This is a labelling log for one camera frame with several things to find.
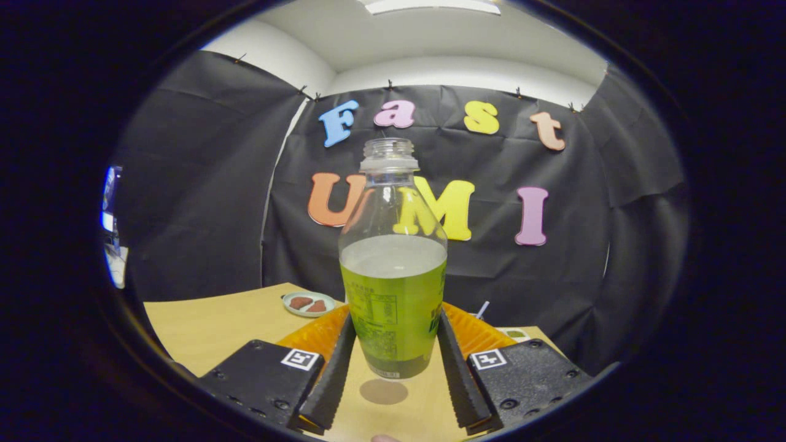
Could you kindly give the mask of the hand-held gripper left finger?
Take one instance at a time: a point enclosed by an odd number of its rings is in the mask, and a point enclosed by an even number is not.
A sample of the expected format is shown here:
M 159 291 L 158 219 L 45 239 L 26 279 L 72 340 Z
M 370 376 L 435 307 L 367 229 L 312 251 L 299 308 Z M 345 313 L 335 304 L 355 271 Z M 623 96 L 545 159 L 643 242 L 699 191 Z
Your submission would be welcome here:
M 356 342 L 340 306 L 278 343 L 251 339 L 199 384 L 256 422 L 323 435 L 332 427 Z

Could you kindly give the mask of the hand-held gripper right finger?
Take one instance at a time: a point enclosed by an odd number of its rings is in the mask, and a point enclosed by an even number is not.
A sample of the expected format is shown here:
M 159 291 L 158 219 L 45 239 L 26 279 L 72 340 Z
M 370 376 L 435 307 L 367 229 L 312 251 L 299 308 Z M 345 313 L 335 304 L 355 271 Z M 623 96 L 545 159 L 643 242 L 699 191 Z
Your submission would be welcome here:
M 442 305 L 437 336 L 457 424 L 467 433 L 530 425 L 595 383 L 546 341 L 514 341 L 451 304 Z

